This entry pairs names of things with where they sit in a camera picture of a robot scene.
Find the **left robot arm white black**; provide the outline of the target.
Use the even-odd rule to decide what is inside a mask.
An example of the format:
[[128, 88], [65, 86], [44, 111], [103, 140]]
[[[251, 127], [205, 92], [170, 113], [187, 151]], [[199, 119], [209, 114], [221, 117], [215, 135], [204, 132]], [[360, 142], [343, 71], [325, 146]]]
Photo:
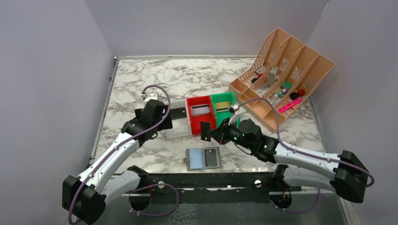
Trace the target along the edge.
[[120, 134], [108, 150], [78, 176], [69, 175], [62, 183], [62, 207], [68, 211], [68, 221], [76, 225], [83, 221], [94, 224], [107, 203], [126, 191], [136, 188], [141, 180], [136, 172], [124, 172], [111, 177], [121, 164], [159, 130], [171, 129], [170, 105], [150, 99], [135, 118], [125, 122]]

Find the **red plastic bin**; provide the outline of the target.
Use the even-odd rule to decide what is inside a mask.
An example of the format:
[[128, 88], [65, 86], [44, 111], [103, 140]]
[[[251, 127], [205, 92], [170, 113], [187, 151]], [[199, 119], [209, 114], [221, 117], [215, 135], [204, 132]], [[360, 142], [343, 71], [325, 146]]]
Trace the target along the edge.
[[[203, 104], [208, 104], [210, 107], [210, 113], [206, 115], [200, 115], [200, 116], [193, 116], [191, 115], [191, 106], [193, 105], [203, 105]], [[211, 123], [211, 129], [216, 128], [216, 121], [215, 121], [215, 114], [214, 114], [214, 108], [213, 104], [211, 101], [211, 98], [209, 95], [207, 96], [201, 96], [201, 97], [190, 97], [187, 98], [187, 108], [188, 108], [188, 113], [189, 113], [189, 120], [190, 120], [190, 125], [191, 125], [191, 132], [192, 135], [200, 135], [200, 122], [201, 121], [206, 121]]]

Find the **white plastic bin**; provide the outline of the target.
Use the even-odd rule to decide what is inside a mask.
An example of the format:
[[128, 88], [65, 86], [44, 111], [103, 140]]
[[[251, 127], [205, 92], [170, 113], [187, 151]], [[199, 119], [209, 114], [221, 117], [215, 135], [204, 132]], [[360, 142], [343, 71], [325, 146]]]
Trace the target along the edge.
[[187, 108], [187, 100], [179, 99], [171, 101], [171, 109], [184, 107], [186, 109], [187, 117], [177, 120], [171, 120], [172, 128], [163, 131], [163, 134], [168, 139], [176, 139], [184, 136], [192, 135], [191, 125], [189, 120], [189, 113]]

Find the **grey card holder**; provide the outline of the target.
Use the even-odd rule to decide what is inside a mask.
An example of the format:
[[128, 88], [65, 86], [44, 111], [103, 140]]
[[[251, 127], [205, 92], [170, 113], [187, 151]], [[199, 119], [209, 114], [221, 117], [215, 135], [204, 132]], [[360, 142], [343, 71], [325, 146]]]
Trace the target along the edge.
[[[219, 166], [213, 168], [207, 168], [205, 161], [205, 149], [213, 149], [213, 148], [217, 149]], [[185, 153], [186, 153], [185, 162], [188, 171], [201, 171], [207, 169], [217, 169], [222, 167], [222, 159], [219, 147], [189, 148], [186, 149]]]

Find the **black card from holder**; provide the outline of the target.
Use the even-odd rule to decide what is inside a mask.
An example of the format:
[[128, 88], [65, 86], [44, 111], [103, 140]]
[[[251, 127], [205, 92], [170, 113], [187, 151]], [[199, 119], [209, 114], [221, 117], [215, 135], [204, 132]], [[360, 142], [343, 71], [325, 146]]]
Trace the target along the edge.
[[200, 138], [202, 141], [210, 142], [211, 137], [208, 132], [211, 130], [211, 123], [206, 121], [200, 122]]
[[217, 149], [215, 148], [205, 149], [205, 161], [207, 168], [218, 167], [219, 162], [218, 162]]

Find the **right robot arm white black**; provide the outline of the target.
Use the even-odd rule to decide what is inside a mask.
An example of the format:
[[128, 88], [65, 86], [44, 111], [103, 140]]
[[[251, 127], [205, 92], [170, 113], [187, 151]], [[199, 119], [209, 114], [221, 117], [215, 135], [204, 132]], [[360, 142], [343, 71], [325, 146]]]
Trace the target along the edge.
[[207, 131], [207, 136], [220, 145], [240, 145], [260, 161], [281, 164], [282, 180], [287, 186], [317, 187], [350, 202], [364, 201], [369, 171], [350, 151], [332, 154], [306, 150], [264, 135], [251, 119], [238, 125], [224, 119], [219, 127]]

